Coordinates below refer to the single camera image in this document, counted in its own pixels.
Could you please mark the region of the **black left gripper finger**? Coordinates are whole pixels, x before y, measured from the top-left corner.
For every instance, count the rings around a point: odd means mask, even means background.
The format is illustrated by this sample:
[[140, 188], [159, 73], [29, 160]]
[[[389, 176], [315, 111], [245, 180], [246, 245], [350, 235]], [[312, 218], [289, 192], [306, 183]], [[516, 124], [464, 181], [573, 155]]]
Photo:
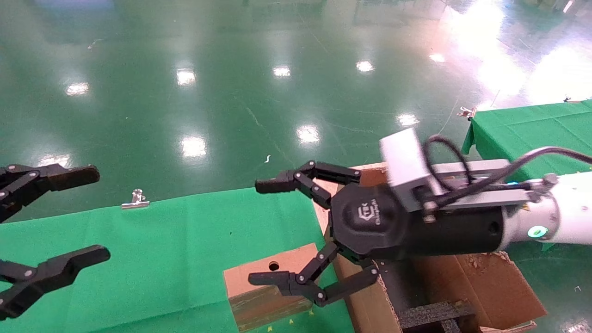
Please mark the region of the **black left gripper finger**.
[[81, 270], [110, 258], [106, 247], [93, 245], [52, 257], [36, 267], [2, 260], [1, 280], [11, 287], [0, 294], [0, 319], [20, 317], [45, 294], [72, 285]]
[[95, 165], [65, 168], [60, 164], [37, 167], [12, 164], [0, 168], [0, 221], [6, 222], [49, 191], [63, 191], [97, 183]]

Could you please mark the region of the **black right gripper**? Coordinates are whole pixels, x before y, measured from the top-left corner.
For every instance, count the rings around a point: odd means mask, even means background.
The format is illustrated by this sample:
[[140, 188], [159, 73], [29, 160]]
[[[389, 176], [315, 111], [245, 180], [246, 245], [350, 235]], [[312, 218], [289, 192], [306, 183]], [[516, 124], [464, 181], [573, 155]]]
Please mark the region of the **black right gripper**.
[[[346, 186], [332, 196], [314, 179]], [[360, 170], [314, 160], [272, 179], [257, 179], [254, 187], [260, 194], [299, 191], [320, 207], [330, 208], [336, 244], [325, 244], [299, 273], [254, 272], [249, 283], [276, 286], [283, 296], [302, 296], [324, 307], [378, 280], [378, 268], [367, 261], [360, 272], [321, 288], [315, 281], [342, 250], [350, 260], [402, 260], [493, 252], [502, 243], [501, 207], [440, 210], [434, 222], [425, 222], [421, 211], [406, 211], [387, 184], [361, 187], [360, 181]]]

